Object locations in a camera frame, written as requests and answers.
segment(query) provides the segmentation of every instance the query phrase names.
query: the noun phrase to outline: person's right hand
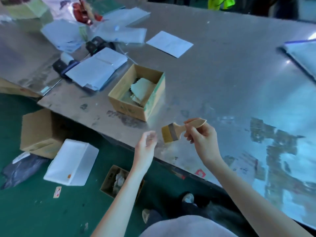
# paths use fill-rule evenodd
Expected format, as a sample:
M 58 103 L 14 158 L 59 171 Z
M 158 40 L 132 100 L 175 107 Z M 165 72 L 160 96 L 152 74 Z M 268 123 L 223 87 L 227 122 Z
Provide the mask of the person's right hand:
M 214 164 L 222 160 L 219 153 L 216 130 L 208 123 L 205 123 L 197 129 L 190 126 L 188 123 L 195 119 L 198 118 L 188 119 L 184 122 L 186 127 L 184 137 L 186 137 L 191 144 L 194 143 L 197 154 L 203 164 L 208 167 L 209 164 Z

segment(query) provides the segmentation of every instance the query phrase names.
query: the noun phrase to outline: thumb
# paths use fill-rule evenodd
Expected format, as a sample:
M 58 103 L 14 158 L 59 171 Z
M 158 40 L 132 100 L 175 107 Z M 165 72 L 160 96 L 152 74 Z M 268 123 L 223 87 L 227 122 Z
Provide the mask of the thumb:
M 186 131 L 193 137 L 194 140 L 199 138 L 201 134 L 197 131 L 197 129 L 189 124 L 185 124 Z

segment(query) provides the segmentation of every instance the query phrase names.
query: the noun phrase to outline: brush bristles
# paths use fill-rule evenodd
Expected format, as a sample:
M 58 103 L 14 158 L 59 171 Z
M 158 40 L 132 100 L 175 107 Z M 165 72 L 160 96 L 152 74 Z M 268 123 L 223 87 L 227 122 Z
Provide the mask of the brush bristles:
M 163 137 L 163 141 L 164 143 L 170 143 L 173 142 L 170 130 L 169 130 L 169 126 L 164 126 L 161 128 L 161 133 L 162 133 L 162 137 Z

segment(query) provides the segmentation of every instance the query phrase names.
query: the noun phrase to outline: bright yellow fabric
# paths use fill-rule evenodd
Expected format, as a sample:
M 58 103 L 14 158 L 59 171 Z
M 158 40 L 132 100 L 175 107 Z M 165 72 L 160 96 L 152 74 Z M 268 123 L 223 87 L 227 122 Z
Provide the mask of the bright yellow fabric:
M 219 10 L 222 3 L 224 3 L 224 9 L 227 9 L 235 5 L 235 0 L 209 0 L 208 9 Z

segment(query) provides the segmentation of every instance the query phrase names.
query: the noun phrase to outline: shirt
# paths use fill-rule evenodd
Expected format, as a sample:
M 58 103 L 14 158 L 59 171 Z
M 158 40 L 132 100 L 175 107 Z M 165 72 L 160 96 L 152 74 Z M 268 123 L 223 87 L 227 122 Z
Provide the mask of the shirt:
M 149 226 L 140 237 L 237 237 L 235 234 L 209 219 L 197 215 L 185 215 L 164 220 Z

